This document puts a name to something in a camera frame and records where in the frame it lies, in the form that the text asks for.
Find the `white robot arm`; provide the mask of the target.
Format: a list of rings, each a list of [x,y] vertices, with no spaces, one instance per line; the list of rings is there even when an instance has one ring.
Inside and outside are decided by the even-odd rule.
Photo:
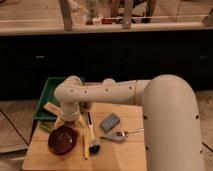
[[[205,171],[199,109],[191,86],[176,75],[83,84],[70,76],[54,91],[61,113],[76,118],[80,102],[137,105],[143,110],[147,171]]]

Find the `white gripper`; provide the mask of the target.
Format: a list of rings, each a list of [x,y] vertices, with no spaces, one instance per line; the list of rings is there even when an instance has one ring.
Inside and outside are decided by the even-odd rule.
[[[61,118],[68,122],[74,122],[79,119],[80,108],[78,103],[62,103]]]

